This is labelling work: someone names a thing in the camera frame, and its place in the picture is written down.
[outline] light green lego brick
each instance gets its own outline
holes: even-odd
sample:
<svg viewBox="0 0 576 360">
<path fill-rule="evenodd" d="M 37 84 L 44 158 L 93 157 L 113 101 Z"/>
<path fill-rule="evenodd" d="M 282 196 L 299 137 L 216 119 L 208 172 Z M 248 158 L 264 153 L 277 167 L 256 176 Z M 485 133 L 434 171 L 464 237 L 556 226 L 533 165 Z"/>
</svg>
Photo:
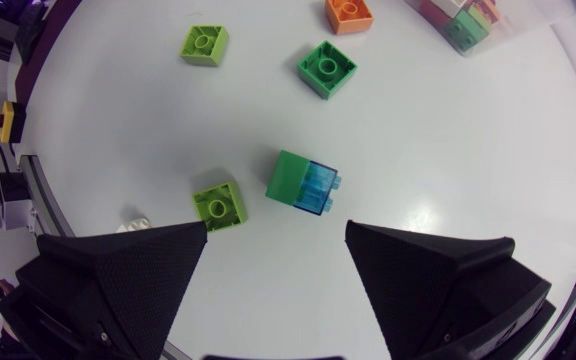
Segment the light green lego brick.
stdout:
<svg viewBox="0 0 576 360">
<path fill-rule="evenodd" d="M 472 16 L 473 19 L 481 26 L 486 32 L 490 32 L 490 28 L 492 28 L 492 24 L 486 19 L 486 17 L 477 10 L 476 7 L 471 6 L 468 8 L 468 14 Z"/>
<path fill-rule="evenodd" d="M 195 25 L 190 28 L 179 56 L 187 63 L 219 66 L 230 36 L 221 25 Z"/>
<path fill-rule="evenodd" d="M 310 160 L 286 150 L 279 153 L 266 197 L 292 206 L 297 199 Z"/>
<path fill-rule="evenodd" d="M 443 34 L 461 52 L 469 50 L 488 36 L 488 32 L 464 10 L 443 28 Z"/>
<path fill-rule="evenodd" d="M 215 231 L 243 224 L 248 213 L 234 181 L 200 191 L 192 196 L 199 218 L 208 231 Z"/>
</svg>

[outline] white table surface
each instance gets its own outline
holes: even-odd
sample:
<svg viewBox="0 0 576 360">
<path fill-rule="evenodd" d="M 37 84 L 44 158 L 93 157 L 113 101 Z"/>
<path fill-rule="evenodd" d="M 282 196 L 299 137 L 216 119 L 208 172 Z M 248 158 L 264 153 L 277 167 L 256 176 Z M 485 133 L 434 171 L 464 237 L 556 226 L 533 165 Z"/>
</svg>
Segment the white table surface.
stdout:
<svg viewBox="0 0 576 360">
<path fill-rule="evenodd" d="M 196 221 L 193 191 L 238 182 L 250 219 L 209 235 L 170 332 L 194 359 L 389 358 L 348 219 L 513 237 L 552 283 L 547 329 L 570 294 L 576 76 L 552 30 L 465 59 L 403 2 L 369 5 L 370 31 L 335 36 L 322 1 L 85 0 L 43 67 L 17 151 L 79 236 Z M 178 57 L 194 24 L 230 33 L 220 67 Z M 329 101 L 295 72 L 323 40 L 358 65 Z M 339 170 L 330 213 L 264 197 L 280 149 Z"/>
</svg>

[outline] clear plastic container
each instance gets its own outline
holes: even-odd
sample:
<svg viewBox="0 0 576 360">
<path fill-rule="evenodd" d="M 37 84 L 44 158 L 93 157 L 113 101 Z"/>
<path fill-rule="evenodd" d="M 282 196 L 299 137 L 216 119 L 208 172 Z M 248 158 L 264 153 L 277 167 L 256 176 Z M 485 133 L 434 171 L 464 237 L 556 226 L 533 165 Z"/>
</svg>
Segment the clear plastic container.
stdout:
<svg viewBox="0 0 576 360">
<path fill-rule="evenodd" d="M 404 0 L 464 56 L 576 14 L 574 0 Z"/>
</svg>

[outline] green lego brick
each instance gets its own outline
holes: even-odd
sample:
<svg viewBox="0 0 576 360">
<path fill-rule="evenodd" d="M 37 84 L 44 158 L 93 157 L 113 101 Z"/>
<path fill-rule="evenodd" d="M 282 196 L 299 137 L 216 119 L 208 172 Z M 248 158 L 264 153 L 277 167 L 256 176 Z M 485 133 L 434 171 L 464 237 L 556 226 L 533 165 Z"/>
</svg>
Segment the green lego brick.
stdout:
<svg viewBox="0 0 576 360">
<path fill-rule="evenodd" d="M 266 197 L 292 206 L 297 199 L 309 164 L 308 159 L 282 150 L 266 189 Z"/>
<path fill-rule="evenodd" d="M 220 25 L 192 26 L 179 56 L 189 64 L 219 66 L 229 38 L 226 28 Z"/>
<path fill-rule="evenodd" d="M 329 99 L 357 70 L 341 51 L 324 41 L 297 64 L 299 77 L 324 99 Z"/>
<path fill-rule="evenodd" d="M 248 220 L 248 213 L 234 181 L 193 194 L 192 200 L 208 231 L 225 229 Z"/>
<path fill-rule="evenodd" d="M 472 18 L 475 19 L 477 24 L 479 24 L 479 26 L 484 28 L 484 30 L 486 30 L 486 32 L 490 32 L 490 28 L 492 28 L 492 24 L 490 23 L 490 21 L 488 21 L 488 19 L 486 19 L 486 17 L 481 12 L 479 12 L 479 10 L 477 10 L 476 7 L 470 6 L 468 8 L 468 14 L 470 16 L 472 16 Z"/>
<path fill-rule="evenodd" d="M 464 10 L 461 10 L 443 28 L 443 34 L 457 50 L 462 52 L 469 50 L 488 36 L 488 32 Z"/>
</svg>

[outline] dark green lego brick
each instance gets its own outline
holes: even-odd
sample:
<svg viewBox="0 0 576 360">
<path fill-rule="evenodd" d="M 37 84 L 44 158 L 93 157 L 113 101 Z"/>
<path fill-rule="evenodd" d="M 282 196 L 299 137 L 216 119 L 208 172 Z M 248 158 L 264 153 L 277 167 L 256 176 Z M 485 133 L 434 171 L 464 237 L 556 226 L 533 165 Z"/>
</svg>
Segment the dark green lego brick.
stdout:
<svg viewBox="0 0 576 360">
<path fill-rule="evenodd" d="M 297 64 L 299 77 L 324 99 L 329 99 L 357 70 L 341 51 L 328 41 L 317 46 Z"/>
<path fill-rule="evenodd" d="M 193 194 L 192 200 L 208 231 L 243 224 L 248 220 L 248 213 L 234 181 Z"/>
<path fill-rule="evenodd" d="M 266 190 L 266 197 L 292 206 L 297 199 L 301 183 L 310 161 L 282 150 Z"/>
<path fill-rule="evenodd" d="M 443 28 L 443 34 L 457 50 L 462 52 L 469 50 L 488 36 L 488 32 L 465 10 L 461 10 Z"/>
</svg>

